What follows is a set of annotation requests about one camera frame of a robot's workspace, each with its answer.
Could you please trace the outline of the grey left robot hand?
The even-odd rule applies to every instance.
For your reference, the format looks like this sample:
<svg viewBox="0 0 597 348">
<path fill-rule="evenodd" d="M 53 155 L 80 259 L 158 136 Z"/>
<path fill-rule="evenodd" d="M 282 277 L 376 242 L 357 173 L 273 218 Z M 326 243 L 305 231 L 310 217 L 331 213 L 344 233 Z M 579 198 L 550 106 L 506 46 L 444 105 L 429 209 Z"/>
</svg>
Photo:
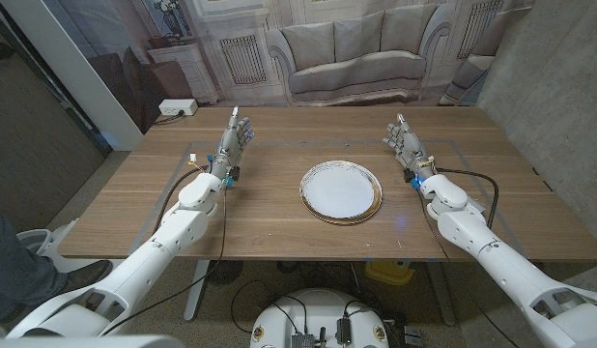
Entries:
<svg viewBox="0 0 597 348">
<path fill-rule="evenodd" d="M 242 153 L 254 135 L 249 118 L 240 120 L 239 116 L 240 109 L 235 106 L 213 156 L 210 173 L 219 179 L 225 178 L 233 167 L 239 165 Z"/>
</svg>

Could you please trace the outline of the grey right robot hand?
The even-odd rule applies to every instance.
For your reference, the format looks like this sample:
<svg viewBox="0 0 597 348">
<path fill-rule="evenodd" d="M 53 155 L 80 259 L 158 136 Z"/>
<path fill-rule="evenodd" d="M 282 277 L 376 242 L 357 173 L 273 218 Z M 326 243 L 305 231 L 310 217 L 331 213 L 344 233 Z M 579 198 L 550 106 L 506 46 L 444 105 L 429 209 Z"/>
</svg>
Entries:
<svg viewBox="0 0 597 348">
<path fill-rule="evenodd" d="M 427 155 L 425 147 L 402 113 L 397 114 L 396 123 L 389 124 L 386 130 L 387 137 L 383 143 L 394 150 L 396 160 L 405 170 L 407 182 L 417 180 L 421 184 L 437 174 L 434 158 Z"/>
</svg>

